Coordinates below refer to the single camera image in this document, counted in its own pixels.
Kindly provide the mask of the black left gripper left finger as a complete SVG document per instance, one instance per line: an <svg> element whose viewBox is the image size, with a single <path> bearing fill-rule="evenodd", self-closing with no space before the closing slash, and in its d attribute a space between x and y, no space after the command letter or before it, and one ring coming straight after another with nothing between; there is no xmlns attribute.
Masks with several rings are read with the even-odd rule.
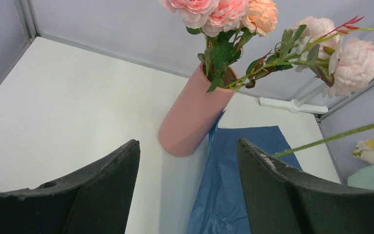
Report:
<svg viewBox="0 0 374 234"><path fill-rule="evenodd" d="M123 234L139 162L132 139L35 189L0 193L0 234Z"/></svg>

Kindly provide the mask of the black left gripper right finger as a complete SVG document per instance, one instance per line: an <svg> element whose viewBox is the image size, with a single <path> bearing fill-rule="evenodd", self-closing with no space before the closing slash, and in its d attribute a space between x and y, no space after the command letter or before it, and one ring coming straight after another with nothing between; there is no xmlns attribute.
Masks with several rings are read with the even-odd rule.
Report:
<svg viewBox="0 0 374 234"><path fill-rule="evenodd" d="M237 159L253 234L374 234L374 191L331 182L241 138Z"/></svg>

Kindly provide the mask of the blue flower wrapping paper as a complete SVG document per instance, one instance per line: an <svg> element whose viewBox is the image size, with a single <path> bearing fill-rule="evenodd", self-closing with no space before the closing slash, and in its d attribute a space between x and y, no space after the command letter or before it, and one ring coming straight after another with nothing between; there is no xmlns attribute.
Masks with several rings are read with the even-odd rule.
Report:
<svg viewBox="0 0 374 234"><path fill-rule="evenodd" d="M212 126L200 187L190 213L188 234L249 234L249 221L237 161L237 142L245 138L268 154L290 149L279 126Z"/></svg>

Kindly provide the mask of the pink cylindrical vase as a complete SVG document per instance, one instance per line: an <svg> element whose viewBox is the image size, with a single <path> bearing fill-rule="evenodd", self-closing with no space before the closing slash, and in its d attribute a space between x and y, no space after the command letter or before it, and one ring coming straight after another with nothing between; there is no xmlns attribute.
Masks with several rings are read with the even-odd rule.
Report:
<svg viewBox="0 0 374 234"><path fill-rule="evenodd" d="M159 127L159 143L167 153L193 154L236 93L221 87L208 92L210 85L200 63Z"/></svg>

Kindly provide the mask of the pink artificial flower bunch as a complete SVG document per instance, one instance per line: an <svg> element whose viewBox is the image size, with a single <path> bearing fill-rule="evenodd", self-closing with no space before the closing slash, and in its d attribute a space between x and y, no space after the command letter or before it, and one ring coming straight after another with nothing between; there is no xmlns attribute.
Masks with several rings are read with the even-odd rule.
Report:
<svg viewBox="0 0 374 234"><path fill-rule="evenodd" d="M207 48L198 58L210 81L208 91L251 89L271 73L309 69L325 84L324 96L348 97L374 79L374 44L359 38L343 39L351 32L362 31L356 25L359 20L355 17L333 27L328 19L307 17L286 29L275 48L251 62L240 78L230 75L229 67L241 57L243 45L253 37L250 30L243 28L241 35L237 30L230 31L236 37L232 42L225 37L207 37Z"/></svg>

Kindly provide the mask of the single pink flower stem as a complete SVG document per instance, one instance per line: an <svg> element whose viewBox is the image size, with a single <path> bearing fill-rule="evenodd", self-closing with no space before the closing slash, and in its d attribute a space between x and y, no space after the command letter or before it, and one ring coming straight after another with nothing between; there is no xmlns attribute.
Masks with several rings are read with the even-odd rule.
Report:
<svg viewBox="0 0 374 234"><path fill-rule="evenodd" d="M201 28L206 36L206 50L204 72L207 78L214 78L220 68L214 63L214 48L226 49L223 64L227 65L240 54L239 47L235 45L232 36L240 32L241 20L248 9L247 0L221 0L215 10L209 15L207 23Z"/></svg>

